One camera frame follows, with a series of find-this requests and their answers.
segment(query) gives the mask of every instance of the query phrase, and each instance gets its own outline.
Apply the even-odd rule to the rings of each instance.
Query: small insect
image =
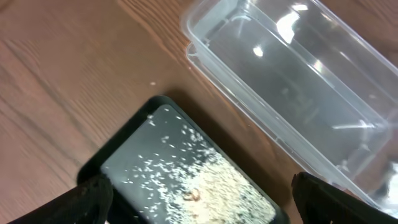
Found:
[[[198,189],[193,189],[191,192],[184,195],[184,200],[187,201],[199,201],[200,200],[200,193]]]

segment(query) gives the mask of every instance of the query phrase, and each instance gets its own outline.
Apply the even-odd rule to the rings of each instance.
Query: wood grain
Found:
[[[324,0],[398,64],[395,0]],[[285,211],[301,168],[185,58],[191,0],[0,1],[0,223],[75,185],[151,96],[171,96]]]

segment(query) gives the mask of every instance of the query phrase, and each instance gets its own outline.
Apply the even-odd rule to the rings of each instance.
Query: black dish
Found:
[[[200,134],[205,144],[208,144],[225,157],[250,181],[275,208],[276,216],[271,223],[289,223],[289,218],[275,202],[239,169],[170,98],[155,96],[83,166],[78,174],[78,184],[97,174],[104,173],[113,182],[114,200],[108,213],[108,221],[111,224],[148,223],[146,220],[148,220],[149,214],[144,208],[150,207],[148,198],[150,198],[152,203],[156,202],[157,192],[151,190],[153,186],[145,184],[147,183],[146,176],[142,175],[141,177],[140,175],[140,177],[136,177],[137,172],[132,172],[132,170],[143,167],[142,165],[145,162],[157,162],[159,159],[179,162],[179,159],[183,158],[186,163],[205,159],[202,156],[194,158],[193,154],[189,154],[190,152],[181,151],[181,147],[197,147],[186,145],[189,142],[189,134],[181,135],[182,131]],[[172,179],[165,181],[173,184]],[[164,208],[157,209],[156,214],[159,214],[159,216],[156,219],[164,217],[164,212]]]

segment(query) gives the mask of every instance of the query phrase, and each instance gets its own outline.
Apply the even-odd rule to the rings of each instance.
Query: table surface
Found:
[[[398,1],[323,0],[398,64]],[[192,0],[0,0],[0,223],[75,186],[154,95],[183,110],[290,216],[301,168],[185,57]]]

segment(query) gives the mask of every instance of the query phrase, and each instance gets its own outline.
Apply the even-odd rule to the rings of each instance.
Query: plastic container lid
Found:
[[[197,1],[182,27],[188,59],[305,170],[398,213],[398,70],[357,33],[309,0]]]

